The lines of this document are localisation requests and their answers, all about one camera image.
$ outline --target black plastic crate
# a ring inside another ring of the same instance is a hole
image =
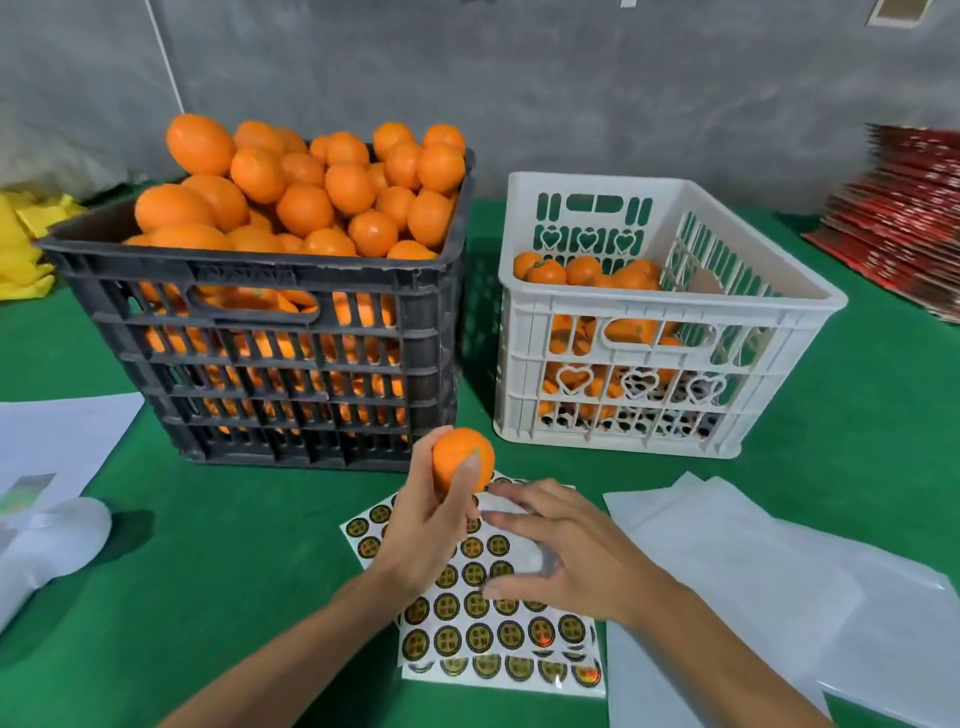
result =
[[[456,419],[473,160],[435,260],[120,245],[139,233],[133,199],[37,245],[185,457],[405,471],[413,443]],[[219,308],[198,286],[303,291],[318,310]]]

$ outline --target white cable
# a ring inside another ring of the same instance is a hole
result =
[[[163,65],[167,69],[167,77],[170,79],[170,86],[174,89],[174,97],[177,99],[177,107],[180,113],[185,113],[183,100],[180,98],[180,89],[177,86],[177,78],[174,76],[174,69],[170,66],[170,59],[167,57],[167,47],[163,44],[163,36],[160,34],[160,27],[156,24],[156,15],[154,15],[154,5],[151,0],[143,0],[147,6],[147,15],[150,16],[150,22],[154,26],[154,35],[156,44],[160,46],[160,55],[163,57]]]

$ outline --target stack of red cardboard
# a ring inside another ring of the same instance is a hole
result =
[[[887,290],[960,323],[960,132],[870,125],[877,164],[804,235]]]

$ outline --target yellow cloth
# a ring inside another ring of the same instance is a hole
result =
[[[32,239],[50,226],[86,212],[69,195],[38,200],[29,192],[0,192],[0,301],[38,299],[54,285],[54,267]]]

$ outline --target green tablecloth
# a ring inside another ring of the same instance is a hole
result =
[[[960,522],[956,329],[806,245],[778,216],[743,211],[846,291],[850,305],[814,341],[739,458],[508,444],[493,435],[489,414],[503,214],[503,203],[478,202],[470,228],[458,419],[492,439],[500,470],[552,475],[598,503],[605,491],[668,486],[687,470],[721,475],[774,516],[960,578],[952,539]],[[0,304],[0,400],[131,390],[68,289]],[[87,490],[115,514],[106,549],[95,565],[37,593],[0,637],[0,726],[154,725],[358,573],[338,524],[402,481],[185,462],[153,413],[142,411]],[[491,725],[606,724],[601,701],[401,682],[395,659],[390,628],[301,724],[427,728],[458,716]],[[831,708],[841,726],[894,724],[841,701]]]

